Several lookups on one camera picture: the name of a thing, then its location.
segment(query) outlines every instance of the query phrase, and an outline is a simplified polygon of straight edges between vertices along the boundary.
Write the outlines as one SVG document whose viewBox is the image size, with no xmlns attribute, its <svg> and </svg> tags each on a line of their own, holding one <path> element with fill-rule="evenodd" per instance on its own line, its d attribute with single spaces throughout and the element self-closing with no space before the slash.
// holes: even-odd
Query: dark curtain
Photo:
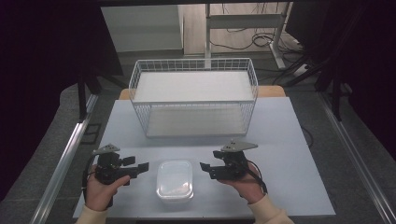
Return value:
<svg viewBox="0 0 396 224">
<path fill-rule="evenodd" d="M 395 5 L 371 1 L 342 53 L 338 71 L 353 90 L 350 104 L 396 160 Z"/>
<path fill-rule="evenodd" d="M 1 199 L 50 126 L 62 90 L 78 74 L 122 75 L 99 6 L 53 2 L 0 3 Z"/>
</svg>

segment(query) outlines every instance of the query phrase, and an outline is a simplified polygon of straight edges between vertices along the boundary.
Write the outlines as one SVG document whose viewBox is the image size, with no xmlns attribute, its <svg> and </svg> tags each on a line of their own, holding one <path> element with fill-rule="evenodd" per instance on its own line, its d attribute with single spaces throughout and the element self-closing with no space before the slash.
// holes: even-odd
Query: wrist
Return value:
<svg viewBox="0 0 396 224">
<path fill-rule="evenodd" d="M 262 189 L 250 189 L 240 192 L 240 195 L 247 200 L 248 204 L 253 204 L 261 200 L 266 193 L 262 192 Z"/>
<path fill-rule="evenodd" d="M 100 203 L 85 203 L 85 206 L 95 212 L 106 211 L 106 206 L 102 206 Z"/>
</svg>

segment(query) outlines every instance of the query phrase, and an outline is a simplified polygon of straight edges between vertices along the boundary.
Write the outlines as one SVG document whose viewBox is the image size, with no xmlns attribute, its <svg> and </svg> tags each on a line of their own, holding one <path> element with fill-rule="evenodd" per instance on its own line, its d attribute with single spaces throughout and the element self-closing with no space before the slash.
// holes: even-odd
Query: wall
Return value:
<svg viewBox="0 0 396 224">
<path fill-rule="evenodd" d="M 102 7 L 117 52 L 182 49 L 177 6 Z"/>
</svg>

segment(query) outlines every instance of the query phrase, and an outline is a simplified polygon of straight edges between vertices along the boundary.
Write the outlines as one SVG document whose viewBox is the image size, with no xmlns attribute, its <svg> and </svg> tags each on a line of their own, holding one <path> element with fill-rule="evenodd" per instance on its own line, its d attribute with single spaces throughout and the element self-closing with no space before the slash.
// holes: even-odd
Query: white wire basket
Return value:
<svg viewBox="0 0 396 224">
<path fill-rule="evenodd" d="M 246 135 L 258 82 L 247 58 L 141 60 L 129 93 L 147 137 Z"/>
</svg>

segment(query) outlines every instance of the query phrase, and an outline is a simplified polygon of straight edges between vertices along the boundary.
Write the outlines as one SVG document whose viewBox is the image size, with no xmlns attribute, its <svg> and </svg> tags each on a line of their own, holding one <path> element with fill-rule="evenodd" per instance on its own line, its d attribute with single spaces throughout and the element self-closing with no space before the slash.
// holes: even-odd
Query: black cable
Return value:
<svg viewBox="0 0 396 224">
<path fill-rule="evenodd" d="M 280 40 L 280 42 L 282 42 L 282 45 L 283 45 L 283 46 L 278 45 L 280 48 L 289 50 L 289 51 L 291 51 L 291 52 L 304 53 L 303 50 L 297 50 L 297 49 L 290 49 L 290 48 L 288 48 L 288 46 L 286 45 L 285 41 L 282 39 L 282 36 L 279 38 L 279 40 Z"/>
<path fill-rule="evenodd" d="M 227 11 L 228 14 L 230 14 L 230 11 L 228 11 L 228 9 L 225 7 L 225 4 L 221 4 L 222 7 L 222 11 L 223 11 L 223 15 L 225 15 L 225 11 Z M 257 8 L 257 14 L 259 14 L 259 7 L 260 7 L 260 3 L 257 3 L 256 6 L 253 8 L 253 10 L 251 10 L 250 14 L 252 14 L 256 8 Z M 236 33 L 236 32 L 241 32 L 241 31 L 245 31 L 248 28 L 242 28 L 242 29 L 237 29 L 237 30 L 230 30 L 230 29 L 226 29 L 228 33 Z"/>
<path fill-rule="evenodd" d="M 264 77 L 264 78 L 257 79 L 257 81 L 258 81 L 258 82 L 261 82 L 261 81 L 264 81 L 264 80 L 266 80 L 266 79 L 270 79 L 270 78 L 273 78 L 273 77 L 278 77 L 278 76 Z"/>
<path fill-rule="evenodd" d="M 262 14 L 264 13 L 264 9 L 265 9 L 265 13 L 267 12 L 267 3 L 263 3 L 262 4 Z"/>
<path fill-rule="evenodd" d="M 294 67 L 303 65 L 304 62 L 307 61 L 307 59 L 308 59 L 314 52 L 318 51 L 318 49 L 320 49 L 320 48 L 322 48 L 321 50 L 325 50 L 325 51 L 326 51 L 326 50 L 329 50 L 329 47 L 331 46 L 331 44 L 337 41 L 337 39 L 336 39 L 337 35 L 339 35 L 339 33 L 342 31 L 342 29 L 345 28 L 345 23 L 344 23 L 344 21 L 347 21 L 348 16 L 349 16 L 349 14 L 344 15 L 344 18 L 343 18 L 342 20 L 340 20 L 340 21 L 338 22 L 338 24 L 335 25 L 335 27 L 333 28 L 332 33 L 331 33 L 330 35 L 328 35 L 326 39 L 322 39 L 322 40 L 320 40 L 320 42 L 317 43 L 315 46 L 311 47 L 310 49 L 306 49 L 306 50 L 304 51 L 304 55 L 302 56 L 302 58 L 304 58 L 304 57 L 306 57 L 306 58 L 304 58 L 304 60 L 302 60 L 301 62 L 300 62 L 300 59 L 302 59 L 302 58 L 300 58 L 299 60 L 297 60 L 297 61 L 294 63 L 294 64 L 295 64 Z M 324 60 L 324 61 L 321 62 L 321 63 L 326 63 L 326 62 L 328 62 L 329 59 L 330 59 L 330 57 L 331 57 L 331 55 L 328 56 L 328 59 Z M 276 80 L 274 80 L 273 85 L 275 85 L 275 83 L 276 83 L 279 79 L 285 77 L 286 75 L 289 75 L 289 74 L 282 73 L 278 78 L 276 78 Z"/>
<path fill-rule="evenodd" d="M 293 63 L 291 66 L 289 66 L 289 68 L 287 70 L 285 70 L 279 77 L 277 77 L 273 81 L 272 85 L 275 85 L 278 80 L 286 77 L 287 75 L 291 74 L 291 72 L 297 70 L 298 67 L 301 66 L 306 60 L 308 60 L 308 56 L 306 54 L 304 54 L 295 63 Z"/>
<path fill-rule="evenodd" d="M 265 72 L 283 72 L 283 70 L 271 70 L 266 68 L 254 68 L 254 70 L 265 71 Z"/>
<path fill-rule="evenodd" d="M 285 55 L 288 55 L 288 54 L 296 54 L 296 53 L 295 53 L 295 52 L 282 52 L 282 58 L 283 58 L 283 60 L 285 60 L 286 62 L 289 62 L 289 63 L 295 63 L 296 61 L 292 61 L 292 60 L 286 58 Z"/>
<path fill-rule="evenodd" d="M 260 171 L 259 166 L 256 163 L 254 163 L 253 161 L 250 161 L 250 160 L 247 160 L 247 161 L 251 162 L 251 164 L 254 165 L 254 167 L 257 169 L 257 171 L 259 171 L 260 179 L 262 179 L 262 172 Z"/>
<path fill-rule="evenodd" d="M 215 43 L 213 43 L 211 40 L 209 40 L 209 42 L 210 42 L 212 45 L 214 45 L 214 46 L 223 47 L 223 48 L 226 48 L 226 49 L 239 49 L 239 48 L 234 48 L 234 47 L 230 47 L 230 46 L 215 44 Z M 251 42 L 248 46 L 246 46 L 246 47 L 244 47 L 244 48 L 241 48 L 241 49 L 248 49 L 248 48 L 249 48 L 250 46 L 252 46 L 252 45 L 253 45 L 253 42 Z"/>
<path fill-rule="evenodd" d="M 260 172 L 260 169 L 259 169 L 260 176 L 258 176 L 253 171 L 251 171 L 248 167 L 244 166 L 242 163 L 239 163 L 239 162 L 236 162 L 236 161 L 233 161 L 233 160 L 229 160 L 229 159 L 228 160 L 224 160 L 224 162 L 230 162 L 230 163 L 232 163 L 232 164 L 234 164 L 236 166 L 242 167 L 248 174 L 250 174 L 258 182 L 258 184 L 260 186 L 262 186 L 262 192 L 263 193 L 268 193 L 267 186 L 265 185 L 264 181 L 262 180 L 262 173 Z"/>
<path fill-rule="evenodd" d="M 259 48 L 263 48 L 263 47 L 266 47 L 266 46 L 270 45 L 270 41 L 267 40 L 267 42 L 266 42 L 265 44 L 258 44 L 258 43 L 256 43 L 256 40 L 258 40 L 258 39 L 263 39 L 263 40 L 269 39 L 270 41 L 273 41 L 273 40 L 274 40 L 272 37 L 270 37 L 270 36 L 268 36 L 268 35 L 265 35 L 265 33 L 257 33 L 257 34 L 255 34 L 255 35 L 253 35 L 253 36 L 251 37 L 251 41 L 252 41 L 252 43 L 253 43 L 255 46 L 257 46 L 257 47 L 259 47 Z"/>
<path fill-rule="evenodd" d="M 301 129 L 303 129 L 303 131 L 305 131 L 306 133 L 308 133 L 309 138 L 311 139 L 311 141 L 310 141 L 311 143 L 308 144 L 308 147 L 311 148 L 311 147 L 314 145 L 314 136 L 313 136 L 312 133 L 309 132 L 303 125 L 300 125 L 300 126 L 301 126 Z"/>
<path fill-rule="evenodd" d="M 90 158 L 87 160 L 87 164 L 85 165 L 85 170 L 82 172 L 81 189 L 82 189 L 82 194 L 84 195 L 84 200 L 87 199 L 88 176 L 90 175 L 88 172 L 90 170 L 90 167 L 92 165 L 95 156 L 96 155 L 90 156 Z"/>
</svg>

